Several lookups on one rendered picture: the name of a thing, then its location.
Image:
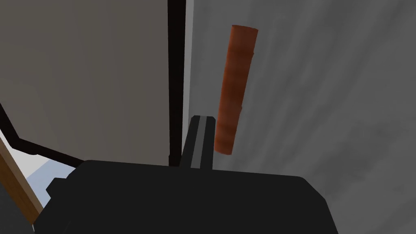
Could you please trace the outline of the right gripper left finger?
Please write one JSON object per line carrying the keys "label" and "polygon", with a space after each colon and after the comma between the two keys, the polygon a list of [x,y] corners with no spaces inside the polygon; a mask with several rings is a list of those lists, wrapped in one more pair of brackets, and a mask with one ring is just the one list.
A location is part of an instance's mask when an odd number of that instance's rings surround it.
{"label": "right gripper left finger", "polygon": [[193,153],[195,149],[195,142],[199,127],[199,120],[200,116],[198,115],[194,115],[191,118],[188,133],[185,140],[185,145],[181,156],[180,167],[191,168]]}

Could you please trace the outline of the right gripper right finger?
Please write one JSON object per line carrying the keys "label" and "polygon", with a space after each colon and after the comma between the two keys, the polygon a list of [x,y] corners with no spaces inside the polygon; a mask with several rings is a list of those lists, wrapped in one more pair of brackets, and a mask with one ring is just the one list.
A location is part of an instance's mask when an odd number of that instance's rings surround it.
{"label": "right gripper right finger", "polygon": [[200,116],[196,138],[196,168],[212,170],[216,120]]}

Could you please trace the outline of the grey cupboard door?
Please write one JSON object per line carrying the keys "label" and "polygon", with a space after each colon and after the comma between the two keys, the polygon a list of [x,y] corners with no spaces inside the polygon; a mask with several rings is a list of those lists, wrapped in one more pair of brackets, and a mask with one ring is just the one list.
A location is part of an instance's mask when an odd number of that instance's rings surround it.
{"label": "grey cupboard door", "polygon": [[190,116],[218,115],[233,24],[258,37],[214,168],[303,177],[339,234],[416,234],[416,0],[193,0]]}

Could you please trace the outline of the beige cupboard panel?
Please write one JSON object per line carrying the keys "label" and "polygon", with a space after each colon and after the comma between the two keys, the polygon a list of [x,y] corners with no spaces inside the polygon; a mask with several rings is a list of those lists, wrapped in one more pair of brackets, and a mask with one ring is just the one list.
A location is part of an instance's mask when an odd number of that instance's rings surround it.
{"label": "beige cupboard panel", "polygon": [[16,150],[168,165],[167,0],[0,0],[0,105]]}

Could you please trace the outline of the brown wooden plank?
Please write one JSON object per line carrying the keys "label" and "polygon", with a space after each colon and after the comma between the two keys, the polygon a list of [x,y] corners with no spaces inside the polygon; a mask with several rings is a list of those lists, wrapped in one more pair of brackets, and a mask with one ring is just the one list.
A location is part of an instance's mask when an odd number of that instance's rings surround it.
{"label": "brown wooden plank", "polygon": [[1,138],[0,182],[24,217],[33,225],[42,212],[43,206]]}

